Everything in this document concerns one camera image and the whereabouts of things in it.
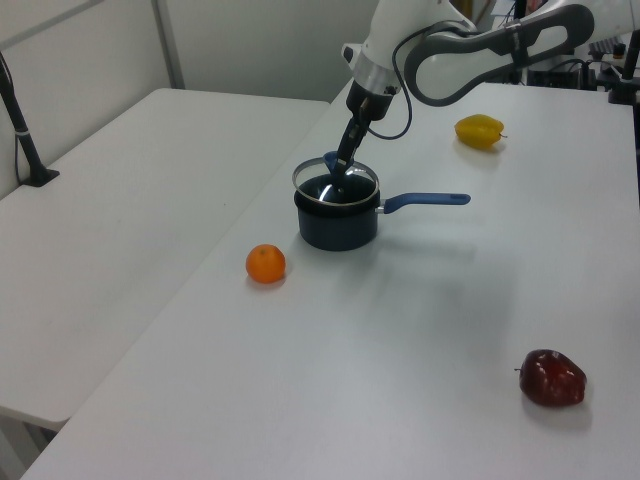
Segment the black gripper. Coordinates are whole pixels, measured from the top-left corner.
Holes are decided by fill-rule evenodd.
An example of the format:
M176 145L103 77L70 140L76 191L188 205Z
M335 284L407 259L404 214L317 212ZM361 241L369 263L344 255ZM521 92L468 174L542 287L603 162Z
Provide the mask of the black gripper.
M354 162L354 155L368 132L370 123L385 117L393 95L375 94L353 81L346 99L346 106L353 117L347 124L336 152L332 170L333 183L341 187L347 170Z

